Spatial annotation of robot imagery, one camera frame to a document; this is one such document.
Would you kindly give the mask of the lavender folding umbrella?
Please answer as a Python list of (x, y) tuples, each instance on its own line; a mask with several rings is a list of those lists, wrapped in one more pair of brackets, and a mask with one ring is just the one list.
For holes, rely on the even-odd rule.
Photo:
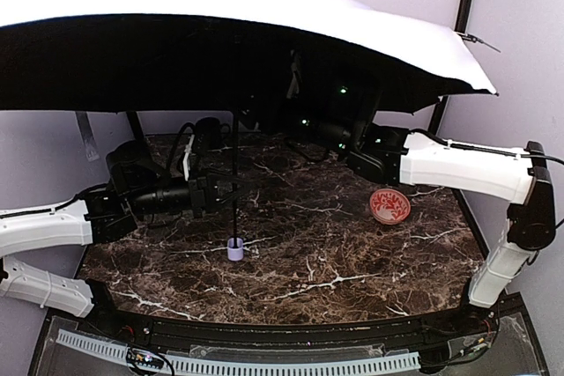
[(353, 0), (1, 0), (4, 111), (229, 111), (358, 157), (458, 94), (496, 94), (458, 34)]

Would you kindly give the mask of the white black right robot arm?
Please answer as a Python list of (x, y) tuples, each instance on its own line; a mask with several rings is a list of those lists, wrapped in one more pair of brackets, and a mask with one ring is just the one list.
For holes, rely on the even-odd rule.
[(508, 201), (497, 246), (469, 283), (467, 302), (489, 308), (522, 267), (548, 247), (560, 222), (541, 144), (495, 148), (445, 140), (423, 129), (364, 122), (348, 129), (313, 117), (296, 118), (299, 135), (339, 153), (362, 178), (389, 185), (466, 190)]

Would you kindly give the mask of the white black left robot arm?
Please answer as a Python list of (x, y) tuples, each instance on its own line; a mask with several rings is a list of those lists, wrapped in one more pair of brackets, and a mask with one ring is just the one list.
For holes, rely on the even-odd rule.
[(37, 269), (16, 255), (45, 247), (110, 243), (136, 231), (147, 216), (185, 210), (200, 216), (213, 210), (219, 202), (219, 177), (197, 167), (209, 148), (220, 145), (221, 123), (205, 117), (184, 123), (181, 130), (190, 135), (179, 177), (171, 174), (179, 137), (163, 166), (144, 143), (131, 141), (108, 154), (109, 182), (86, 188), (63, 203), (2, 213), (2, 296), (84, 318), (96, 305), (92, 284)]

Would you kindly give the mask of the red patterned ceramic bowl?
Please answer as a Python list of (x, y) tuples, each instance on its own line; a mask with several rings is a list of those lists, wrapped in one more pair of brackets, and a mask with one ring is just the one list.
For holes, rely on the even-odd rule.
[(391, 188), (376, 190), (370, 197), (369, 207), (375, 220), (384, 225), (397, 225), (411, 213), (407, 197)]

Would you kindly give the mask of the black left corner post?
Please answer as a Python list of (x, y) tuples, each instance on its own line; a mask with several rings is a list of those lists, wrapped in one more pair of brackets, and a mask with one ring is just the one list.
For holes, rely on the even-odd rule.
[(130, 125), (130, 129), (131, 129), (132, 135), (134, 136), (134, 139), (137, 140), (137, 141), (143, 142), (145, 140), (145, 133), (142, 129), (142, 125), (141, 125), (141, 122), (139, 120), (137, 112), (136, 111), (127, 111), (126, 117), (127, 117), (128, 123)]

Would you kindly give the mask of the black corner post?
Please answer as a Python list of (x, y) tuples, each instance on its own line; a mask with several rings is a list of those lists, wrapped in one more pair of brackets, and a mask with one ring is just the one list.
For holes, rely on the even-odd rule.
[[(470, 13), (471, 13), (472, 0), (460, 0), (456, 22), (454, 30), (458, 33), (465, 33), (468, 25)], [(445, 114), (445, 110), (448, 104), (448, 98), (443, 97), (441, 101), (434, 107), (434, 111), (431, 116), (431, 120), (428, 125), (428, 130), (434, 135), (438, 134), (438, 131), (442, 124), (442, 118)]]
[(141, 125), (141, 122), (139, 120), (137, 112), (136, 111), (127, 111), (126, 117), (127, 117), (128, 123), (130, 125), (130, 129), (131, 129), (132, 135), (134, 136), (134, 139), (137, 140), (137, 141), (143, 142), (145, 140), (145, 133), (142, 129), (142, 125)]

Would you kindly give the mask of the black front table rail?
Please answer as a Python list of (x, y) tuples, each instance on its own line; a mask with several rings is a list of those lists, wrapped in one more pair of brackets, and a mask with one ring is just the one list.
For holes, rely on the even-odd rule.
[(314, 349), (382, 344), (391, 349), (439, 348), (459, 336), (492, 334), (498, 313), (462, 303), (442, 312), (379, 321), (321, 325), (249, 325), (181, 321), (118, 309), (107, 286), (88, 279), (93, 310), (86, 323), (104, 335), (146, 347), (186, 350), (193, 345), (256, 349)]

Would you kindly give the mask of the black right corner post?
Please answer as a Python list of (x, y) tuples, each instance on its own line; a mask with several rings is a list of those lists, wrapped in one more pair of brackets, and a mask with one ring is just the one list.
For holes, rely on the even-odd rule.
[[(471, 13), (472, 0), (460, 0), (456, 22), (454, 30), (458, 33), (465, 33), (468, 25), (470, 13)], [(431, 120), (428, 125), (428, 130), (434, 135), (438, 134), (438, 131), (442, 124), (442, 118), (445, 114), (445, 110), (448, 104), (448, 98), (443, 97), (441, 101), (434, 107), (434, 111), (431, 116)]]

